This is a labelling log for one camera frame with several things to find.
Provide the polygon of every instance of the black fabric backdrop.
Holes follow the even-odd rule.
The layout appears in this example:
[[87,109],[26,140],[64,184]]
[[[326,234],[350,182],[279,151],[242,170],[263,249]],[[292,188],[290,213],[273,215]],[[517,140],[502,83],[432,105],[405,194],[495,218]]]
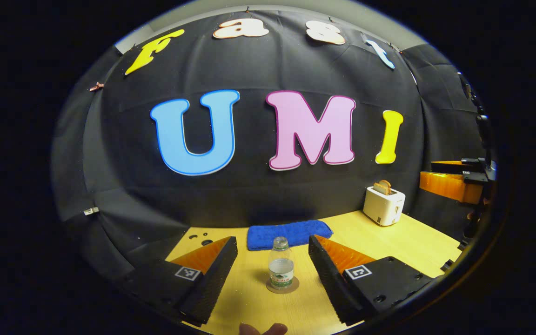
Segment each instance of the black fabric backdrop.
[[[261,19],[270,32],[258,38],[211,36],[219,24],[246,17]],[[358,210],[366,186],[381,179],[405,193],[406,214],[451,237],[462,235],[469,209],[419,189],[419,172],[429,169],[428,161],[482,155],[475,108],[462,94],[456,69],[428,45],[403,51],[403,58],[370,36],[387,51],[395,64],[391,70],[353,28],[335,23],[344,45],[309,38],[305,23],[316,19],[284,11],[208,17],[166,32],[185,30],[132,74],[124,76],[150,40],[123,56],[111,48],[76,84],[55,131],[53,185],[58,212],[95,269],[116,278],[162,258],[189,226],[248,227]],[[104,82],[104,89],[89,92],[96,81]],[[203,153],[212,136],[208,109],[199,99],[217,89],[241,94],[234,104],[232,160],[204,176],[171,171],[158,150],[151,108],[189,100],[183,116],[187,145]],[[276,121],[265,97],[283,89],[302,93],[317,118],[332,95],[357,102],[353,162],[326,165],[319,159],[312,166],[302,155],[294,170],[268,167],[276,150]],[[390,165],[374,161],[384,110],[404,116]],[[298,143],[296,152],[302,153]],[[85,222],[81,211],[92,206],[100,213]]]

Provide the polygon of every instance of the letter m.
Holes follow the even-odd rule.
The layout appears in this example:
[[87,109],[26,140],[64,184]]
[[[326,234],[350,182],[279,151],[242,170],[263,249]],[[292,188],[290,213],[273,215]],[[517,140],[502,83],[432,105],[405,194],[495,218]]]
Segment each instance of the letter m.
[[351,150],[355,100],[333,95],[320,120],[299,92],[272,92],[266,96],[266,102],[276,109],[276,155],[269,162],[273,170],[291,170],[301,165],[302,159],[295,153],[295,138],[311,165],[320,158],[328,138],[330,148],[324,154],[325,163],[346,164],[355,158]]

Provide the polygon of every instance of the blue towel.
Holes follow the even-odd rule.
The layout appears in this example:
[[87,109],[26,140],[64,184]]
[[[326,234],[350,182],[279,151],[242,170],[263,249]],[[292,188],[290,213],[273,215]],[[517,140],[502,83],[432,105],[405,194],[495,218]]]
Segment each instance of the blue towel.
[[332,229],[320,220],[287,223],[276,226],[251,226],[247,231],[247,249],[270,250],[272,242],[279,236],[284,236],[289,241],[289,246],[300,246],[309,243],[309,237],[313,234],[330,238]]

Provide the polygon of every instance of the human hand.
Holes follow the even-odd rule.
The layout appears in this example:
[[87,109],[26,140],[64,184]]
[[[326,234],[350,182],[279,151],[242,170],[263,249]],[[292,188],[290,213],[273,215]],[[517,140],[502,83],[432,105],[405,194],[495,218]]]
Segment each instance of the human hand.
[[[262,335],[284,335],[289,329],[282,323],[275,323]],[[239,325],[239,335],[261,335],[258,329],[241,322]]]

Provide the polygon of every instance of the letter u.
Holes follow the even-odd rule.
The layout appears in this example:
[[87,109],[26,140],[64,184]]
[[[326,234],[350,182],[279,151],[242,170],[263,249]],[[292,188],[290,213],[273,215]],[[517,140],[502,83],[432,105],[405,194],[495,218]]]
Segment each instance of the letter u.
[[189,108],[189,101],[175,99],[156,105],[150,117],[157,124],[158,146],[166,166],[187,176],[212,174],[225,167],[235,153],[233,104],[239,97],[238,91],[222,89],[200,98],[200,103],[210,108],[213,136],[212,148],[203,154],[189,152],[185,144],[183,114]]

